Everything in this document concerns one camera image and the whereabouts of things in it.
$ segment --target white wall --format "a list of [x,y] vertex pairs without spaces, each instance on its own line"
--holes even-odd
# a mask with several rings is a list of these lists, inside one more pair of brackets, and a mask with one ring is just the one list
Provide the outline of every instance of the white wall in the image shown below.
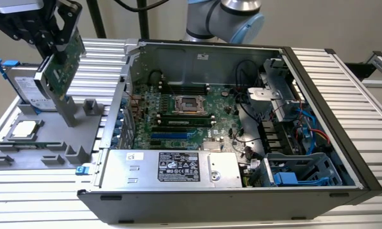
[[[136,13],[112,0],[98,0],[110,38],[139,37]],[[136,0],[123,0],[131,6]],[[83,37],[96,37],[85,1],[79,23]],[[179,40],[186,29],[186,0],[171,0],[150,10],[152,39]],[[254,44],[333,48],[345,61],[362,61],[372,50],[382,50],[382,0],[262,0],[266,16]],[[15,42],[0,31],[0,57],[37,62],[40,56],[24,41]]]

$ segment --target black pole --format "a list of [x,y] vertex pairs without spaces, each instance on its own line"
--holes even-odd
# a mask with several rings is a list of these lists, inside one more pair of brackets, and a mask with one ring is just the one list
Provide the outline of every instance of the black pole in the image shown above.
[[[147,0],[138,0],[138,8],[143,7],[147,7]],[[142,39],[150,39],[148,15],[146,10],[139,12],[139,24],[140,24]]]
[[87,0],[87,3],[88,3],[88,9],[90,9],[94,27],[95,27],[95,31],[96,31],[96,36],[98,36],[98,38],[106,38],[107,32],[104,31],[98,0]]

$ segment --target green circuit board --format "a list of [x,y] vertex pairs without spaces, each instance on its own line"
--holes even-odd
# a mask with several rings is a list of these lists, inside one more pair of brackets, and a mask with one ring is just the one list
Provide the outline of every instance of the green circuit board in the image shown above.
[[48,80],[52,92],[59,99],[63,99],[67,94],[79,68],[80,55],[84,53],[81,36],[77,30],[73,33],[64,52],[67,54],[65,63],[60,64],[52,56],[49,60],[51,63],[43,73]]
[[[134,149],[187,149],[200,150],[203,142],[215,142],[218,138],[222,140],[222,152],[242,151],[243,146],[241,143],[234,143],[230,138],[229,131],[233,129],[233,133],[237,133],[241,129],[239,115],[235,111],[235,100],[230,94],[227,97],[221,95],[222,92],[229,92],[229,88],[223,86],[211,86],[211,90],[207,95],[202,95],[204,98],[203,107],[208,115],[215,116],[216,123],[212,127],[187,127],[188,139],[152,139],[152,128],[159,127],[156,123],[156,115],[170,114],[175,110],[175,97],[176,95],[160,94],[155,86],[139,85],[135,87],[135,94],[143,95],[143,99],[139,100],[138,105],[142,112],[147,110],[147,114],[142,114],[140,110],[135,113],[136,119],[136,137]],[[192,120],[183,118],[184,122],[191,123]],[[162,142],[160,145],[152,145],[152,140]]]

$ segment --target blue cable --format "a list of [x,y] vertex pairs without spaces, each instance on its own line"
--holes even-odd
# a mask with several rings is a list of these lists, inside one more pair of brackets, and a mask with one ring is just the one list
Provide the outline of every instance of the blue cable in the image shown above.
[[303,186],[322,186],[327,183],[327,181],[330,180],[329,177],[323,177],[323,178],[319,178],[318,180],[305,180],[305,181],[299,181],[299,185],[303,185]]
[[[315,118],[311,114],[309,114],[306,111],[303,111],[303,110],[301,110],[301,109],[297,109],[297,111],[301,112],[301,113],[302,113],[305,116],[307,116],[309,118],[311,118],[311,120],[313,120],[313,126],[314,126],[314,128],[315,128],[317,118]],[[309,148],[309,151],[307,151],[306,155],[310,155],[310,154],[311,154],[314,148],[315,148],[315,134],[313,133],[311,144],[310,144],[310,148]]]

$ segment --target cpu socket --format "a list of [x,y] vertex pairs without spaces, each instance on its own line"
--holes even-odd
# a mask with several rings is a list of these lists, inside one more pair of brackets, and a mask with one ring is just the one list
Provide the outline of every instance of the cpu socket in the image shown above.
[[175,110],[172,113],[179,115],[206,115],[204,98],[202,96],[175,96]]

